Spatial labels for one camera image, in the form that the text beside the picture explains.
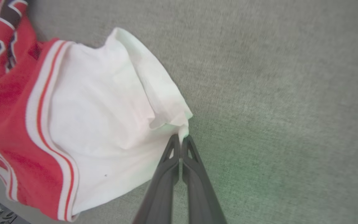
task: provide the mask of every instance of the black object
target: black object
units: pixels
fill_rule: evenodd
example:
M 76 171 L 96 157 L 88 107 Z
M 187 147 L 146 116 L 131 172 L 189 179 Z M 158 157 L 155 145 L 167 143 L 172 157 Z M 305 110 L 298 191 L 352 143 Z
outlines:
M 189 224 L 227 223 L 193 139 L 187 136 L 180 148 L 179 136 L 175 134 L 168 141 L 133 224 L 171 223 L 180 157 L 189 194 Z

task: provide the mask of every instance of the white cloth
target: white cloth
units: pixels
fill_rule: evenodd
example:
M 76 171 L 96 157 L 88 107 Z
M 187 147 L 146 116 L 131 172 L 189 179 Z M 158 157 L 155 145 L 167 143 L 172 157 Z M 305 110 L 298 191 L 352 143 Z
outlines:
M 98 49 L 71 45 L 51 98 L 53 142 L 77 164 L 72 214 L 150 180 L 170 136 L 182 140 L 192 113 L 162 64 L 115 28 Z

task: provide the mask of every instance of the basketball jersey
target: basketball jersey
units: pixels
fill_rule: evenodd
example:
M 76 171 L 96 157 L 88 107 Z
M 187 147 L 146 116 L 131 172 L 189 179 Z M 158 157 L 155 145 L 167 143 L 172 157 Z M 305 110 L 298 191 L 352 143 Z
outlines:
M 72 222 L 150 180 L 192 113 L 127 31 L 98 49 L 38 43 L 26 7 L 0 1 L 0 178 L 9 199 Z

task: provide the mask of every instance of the red fabric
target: red fabric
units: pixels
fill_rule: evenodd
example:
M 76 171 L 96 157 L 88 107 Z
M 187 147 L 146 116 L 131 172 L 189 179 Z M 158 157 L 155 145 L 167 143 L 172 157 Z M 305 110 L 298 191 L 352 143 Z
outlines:
M 11 2 L 14 1 L 1 1 L 0 12 L 4 4 Z M 36 35 L 25 15 L 26 6 L 23 1 L 14 4 L 22 14 L 16 27 L 0 19 L 0 41 L 4 44 L 0 54 L 0 154 L 8 162 L 4 164 L 0 159 L 0 167 L 14 170 L 20 203 L 39 208 L 57 219 L 61 168 L 52 156 L 32 142 L 25 124 L 27 101 L 38 78 L 36 71 L 55 41 L 44 43 L 40 54 Z M 12 188 L 13 184 L 7 183 L 6 187 Z

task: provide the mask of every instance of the gray fabric surface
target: gray fabric surface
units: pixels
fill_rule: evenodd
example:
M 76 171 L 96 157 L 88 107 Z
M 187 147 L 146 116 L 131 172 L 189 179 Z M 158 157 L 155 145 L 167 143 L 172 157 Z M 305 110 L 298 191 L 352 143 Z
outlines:
M 42 40 L 99 47 L 119 26 L 155 54 L 228 223 L 358 224 L 358 0 L 38 0 L 29 15 Z M 146 188 L 76 223 L 129 224 Z M 179 182 L 175 224 L 186 197 Z

